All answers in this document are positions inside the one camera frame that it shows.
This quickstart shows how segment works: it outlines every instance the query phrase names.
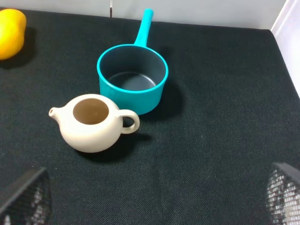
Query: metal mesh grate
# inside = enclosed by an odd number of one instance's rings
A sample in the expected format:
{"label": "metal mesh grate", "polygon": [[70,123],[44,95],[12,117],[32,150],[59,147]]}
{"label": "metal mesh grate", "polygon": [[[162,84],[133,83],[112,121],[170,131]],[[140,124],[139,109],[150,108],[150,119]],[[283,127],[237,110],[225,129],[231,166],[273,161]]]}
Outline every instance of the metal mesh grate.
{"label": "metal mesh grate", "polygon": [[300,172],[274,164],[267,187],[267,209],[275,225],[300,225]]}
{"label": "metal mesh grate", "polygon": [[50,214],[46,169],[29,171],[0,195],[0,225],[46,225]]}

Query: teapot opening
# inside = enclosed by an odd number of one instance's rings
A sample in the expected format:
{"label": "teapot opening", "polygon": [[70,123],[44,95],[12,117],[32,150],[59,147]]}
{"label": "teapot opening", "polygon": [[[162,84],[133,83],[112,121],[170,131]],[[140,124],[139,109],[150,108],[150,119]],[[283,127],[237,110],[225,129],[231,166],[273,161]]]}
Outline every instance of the teapot opening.
{"label": "teapot opening", "polygon": [[109,113],[107,105],[96,98],[88,98],[77,103],[73,109],[75,119],[86,125],[104,121]]}

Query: ceramic teapot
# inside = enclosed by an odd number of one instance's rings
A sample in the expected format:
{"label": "ceramic teapot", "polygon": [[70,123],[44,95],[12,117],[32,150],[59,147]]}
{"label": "ceramic teapot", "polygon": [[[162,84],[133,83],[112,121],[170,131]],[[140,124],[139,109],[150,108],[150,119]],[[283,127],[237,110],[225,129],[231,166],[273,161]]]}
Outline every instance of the ceramic teapot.
{"label": "ceramic teapot", "polygon": [[[112,100],[97,94],[81,95],[62,108],[53,107],[49,116],[57,121],[71,147],[90,153],[108,149],[120,134],[130,134],[140,126],[135,112],[120,110]],[[132,118],[134,124],[123,127],[123,117]]]}

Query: black fabric surface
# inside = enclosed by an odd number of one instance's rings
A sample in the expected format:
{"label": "black fabric surface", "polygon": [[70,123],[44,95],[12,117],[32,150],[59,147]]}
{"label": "black fabric surface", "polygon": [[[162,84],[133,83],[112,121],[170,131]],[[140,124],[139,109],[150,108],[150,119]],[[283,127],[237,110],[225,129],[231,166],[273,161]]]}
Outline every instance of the black fabric surface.
{"label": "black fabric surface", "polygon": [[269,30],[154,22],[170,74],[135,134],[82,154],[51,107],[99,93],[96,62],[139,21],[25,11],[25,46],[0,62],[0,188],[51,176],[54,225],[268,224],[272,162],[300,168],[300,102]]}

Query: teal saucepan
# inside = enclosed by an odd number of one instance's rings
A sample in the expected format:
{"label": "teal saucepan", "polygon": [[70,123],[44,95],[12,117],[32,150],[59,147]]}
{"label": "teal saucepan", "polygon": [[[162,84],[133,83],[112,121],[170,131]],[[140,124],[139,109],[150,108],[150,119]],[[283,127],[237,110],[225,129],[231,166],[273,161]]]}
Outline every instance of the teal saucepan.
{"label": "teal saucepan", "polygon": [[100,94],[138,115],[158,105],[168,77],[164,58],[146,46],[152,17],[146,9],[135,43],[114,46],[97,62]]}

